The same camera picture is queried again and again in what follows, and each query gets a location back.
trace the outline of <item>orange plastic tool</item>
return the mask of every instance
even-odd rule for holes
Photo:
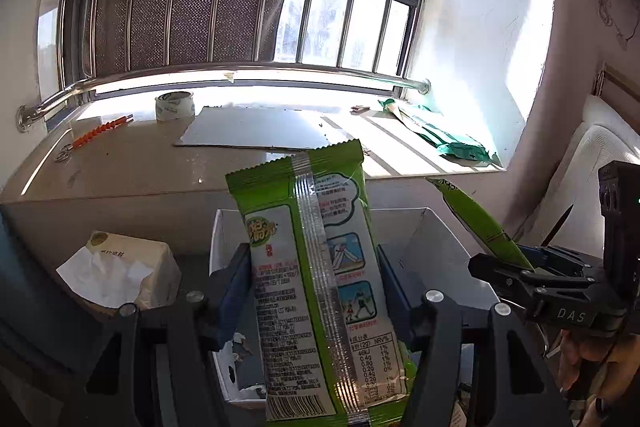
[[[104,131],[106,131],[108,129],[115,129],[117,126],[122,125],[123,123],[127,123],[127,122],[132,121],[132,120],[133,120],[133,115],[130,114],[128,116],[121,116],[117,120],[113,120],[113,121],[110,121],[108,123],[103,123],[102,125],[99,125],[94,130],[91,130],[87,134],[84,134],[83,136],[79,137],[73,143],[65,145],[62,149],[60,149],[60,152],[58,153],[58,156],[56,156],[56,162],[65,161],[66,159],[68,159],[71,156],[71,152],[73,151],[73,149],[77,149],[79,147],[82,147],[82,145],[84,145],[85,143],[87,143],[87,142],[91,141],[92,139],[94,139],[94,137],[98,136],[98,134],[100,134],[100,133],[102,133],[102,132],[104,132]]]

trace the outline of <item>tape roll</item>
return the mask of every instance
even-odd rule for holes
[[[193,93],[190,91],[166,92],[156,97],[156,120],[158,121],[180,120],[195,113]]]

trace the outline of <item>das logo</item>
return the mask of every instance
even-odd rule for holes
[[[276,224],[263,217],[252,217],[246,222],[246,231],[249,234],[249,243],[252,247],[264,245],[269,238],[276,233]]]
[[[566,308],[560,308],[556,319],[564,319],[574,324],[580,324],[581,322],[584,321],[585,316],[586,316],[586,313],[584,312],[577,312],[575,310],[567,310]]]

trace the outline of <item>screw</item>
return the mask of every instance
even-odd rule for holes
[[[426,297],[429,302],[440,302],[444,299],[444,295],[438,290],[429,290]]]
[[[138,307],[135,304],[133,304],[133,302],[128,302],[120,306],[118,313],[122,317],[129,317],[129,315],[133,315],[137,311],[138,311]]]
[[[204,293],[200,290],[191,290],[187,293],[187,302],[196,303],[204,299]]]
[[[508,304],[505,304],[504,302],[498,302],[494,306],[494,310],[498,315],[502,315],[503,317],[506,317],[511,313],[510,306]]]

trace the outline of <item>green snack bag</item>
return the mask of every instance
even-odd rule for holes
[[[415,365],[387,315],[358,140],[226,176],[249,236],[267,420],[402,418]]]

